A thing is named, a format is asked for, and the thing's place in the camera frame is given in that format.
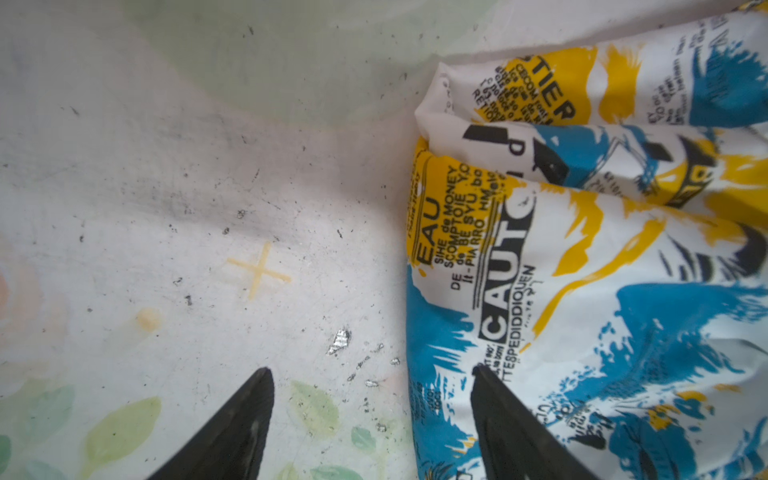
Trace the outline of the printed white blue yellow shorts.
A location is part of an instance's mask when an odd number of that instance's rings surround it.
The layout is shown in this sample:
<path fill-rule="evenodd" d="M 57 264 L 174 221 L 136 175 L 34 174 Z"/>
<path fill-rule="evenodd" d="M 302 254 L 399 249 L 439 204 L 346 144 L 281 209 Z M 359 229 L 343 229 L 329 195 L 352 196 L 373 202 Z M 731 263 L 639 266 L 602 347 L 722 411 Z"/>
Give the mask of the printed white blue yellow shorts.
<path fill-rule="evenodd" d="M 443 63 L 415 117 L 418 477 L 489 477 L 486 369 L 598 478 L 765 478 L 766 3 Z"/>

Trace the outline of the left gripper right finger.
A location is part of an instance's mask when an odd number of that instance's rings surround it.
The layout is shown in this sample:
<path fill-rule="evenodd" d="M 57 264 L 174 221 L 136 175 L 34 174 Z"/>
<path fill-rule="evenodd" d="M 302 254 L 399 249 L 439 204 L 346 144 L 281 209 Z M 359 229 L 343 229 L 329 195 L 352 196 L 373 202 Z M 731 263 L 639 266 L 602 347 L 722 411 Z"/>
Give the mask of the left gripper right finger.
<path fill-rule="evenodd" d="M 489 479 L 596 479 L 490 368 L 478 364 L 472 375 L 470 401 Z"/>

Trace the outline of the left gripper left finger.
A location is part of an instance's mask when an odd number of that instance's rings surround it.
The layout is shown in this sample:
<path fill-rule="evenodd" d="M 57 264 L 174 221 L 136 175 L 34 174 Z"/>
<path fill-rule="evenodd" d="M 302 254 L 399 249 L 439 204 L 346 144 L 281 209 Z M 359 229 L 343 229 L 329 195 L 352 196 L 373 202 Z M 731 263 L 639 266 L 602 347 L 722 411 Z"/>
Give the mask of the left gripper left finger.
<path fill-rule="evenodd" d="M 272 372 L 260 368 L 150 479 L 256 479 L 274 403 Z"/>

